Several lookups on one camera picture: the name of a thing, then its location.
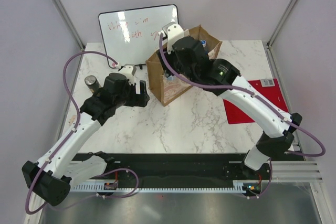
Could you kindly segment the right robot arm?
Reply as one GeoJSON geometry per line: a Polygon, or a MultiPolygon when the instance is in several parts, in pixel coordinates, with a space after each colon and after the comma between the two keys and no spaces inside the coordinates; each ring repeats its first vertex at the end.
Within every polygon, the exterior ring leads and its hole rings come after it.
{"type": "Polygon", "coordinates": [[[265,162],[290,152],[295,139],[293,133],[302,121],[300,114],[290,114],[275,106],[229,61],[209,59],[202,43],[193,37],[183,36],[171,50],[164,49],[165,38],[161,35],[159,39],[159,59],[165,70],[192,86],[229,101],[262,128],[260,139],[240,166],[245,178],[254,178],[265,162]]]}

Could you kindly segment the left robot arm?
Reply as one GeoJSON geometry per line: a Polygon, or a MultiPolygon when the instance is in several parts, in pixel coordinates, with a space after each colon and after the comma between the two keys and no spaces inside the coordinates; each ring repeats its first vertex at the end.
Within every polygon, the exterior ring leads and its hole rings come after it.
{"type": "Polygon", "coordinates": [[[145,107],[150,99],[146,82],[141,80],[140,92],[132,73],[111,73],[81,108],[72,127],[37,162],[27,161],[22,172],[29,189],[51,206],[59,205],[70,189],[96,176],[111,178],[115,165],[104,152],[95,153],[88,160],[69,167],[84,143],[100,129],[121,106],[145,107]]]}

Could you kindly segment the blue-label water bottle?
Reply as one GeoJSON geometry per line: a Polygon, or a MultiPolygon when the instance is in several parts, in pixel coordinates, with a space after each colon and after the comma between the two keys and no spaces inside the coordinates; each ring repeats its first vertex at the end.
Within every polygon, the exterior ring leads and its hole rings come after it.
{"type": "Polygon", "coordinates": [[[207,42],[206,42],[205,40],[201,40],[200,42],[201,42],[201,44],[202,44],[204,50],[205,50],[206,52],[209,52],[209,47],[208,47],[207,42]]]}

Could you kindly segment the silver beverage can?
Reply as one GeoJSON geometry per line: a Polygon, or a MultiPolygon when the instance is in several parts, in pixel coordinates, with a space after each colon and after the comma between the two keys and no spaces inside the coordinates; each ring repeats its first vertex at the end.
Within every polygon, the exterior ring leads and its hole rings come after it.
{"type": "Polygon", "coordinates": [[[163,74],[164,74],[165,80],[168,82],[172,82],[176,80],[176,77],[174,76],[174,74],[172,74],[169,70],[164,70],[163,74]]]}

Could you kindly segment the black and yellow can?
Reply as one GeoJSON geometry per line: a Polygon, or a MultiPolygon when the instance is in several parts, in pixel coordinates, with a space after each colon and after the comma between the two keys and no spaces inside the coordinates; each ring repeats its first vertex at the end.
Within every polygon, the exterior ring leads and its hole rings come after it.
{"type": "Polygon", "coordinates": [[[95,93],[99,88],[101,88],[98,79],[94,75],[86,76],[84,81],[86,86],[92,93],[95,93]]]}

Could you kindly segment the white dry-erase board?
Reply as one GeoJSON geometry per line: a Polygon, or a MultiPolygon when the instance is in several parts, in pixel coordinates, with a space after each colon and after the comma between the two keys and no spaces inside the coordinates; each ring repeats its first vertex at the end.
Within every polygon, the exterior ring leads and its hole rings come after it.
{"type": "Polygon", "coordinates": [[[98,15],[105,52],[120,65],[142,65],[159,47],[163,26],[178,23],[175,4],[104,12],[98,15]]]}

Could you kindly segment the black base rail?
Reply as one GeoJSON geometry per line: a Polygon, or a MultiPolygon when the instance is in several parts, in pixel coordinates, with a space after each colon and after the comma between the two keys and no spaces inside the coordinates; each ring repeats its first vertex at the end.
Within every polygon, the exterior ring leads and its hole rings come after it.
{"type": "Polygon", "coordinates": [[[228,187],[235,180],[267,181],[270,168],[267,163],[253,171],[243,167],[243,154],[122,154],[96,153],[107,162],[106,172],[128,168],[135,173],[119,171],[105,175],[117,178],[123,187],[228,187]]]}

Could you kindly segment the brown canvas tote bag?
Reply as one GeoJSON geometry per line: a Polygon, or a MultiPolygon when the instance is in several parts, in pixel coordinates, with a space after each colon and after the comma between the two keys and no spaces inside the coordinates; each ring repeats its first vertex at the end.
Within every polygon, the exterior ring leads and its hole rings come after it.
{"type": "MultiPolygon", "coordinates": [[[[185,35],[205,41],[205,49],[210,59],[216,59],[222,42],[210,35],[201,25],[184,31],[185,35]]],[[[159,60],[159,51],[156,51],[147,61],[149,89],[163,106],[167,106],[186,91],[191,85],[176,78],[167,78],[159,60]]]]}

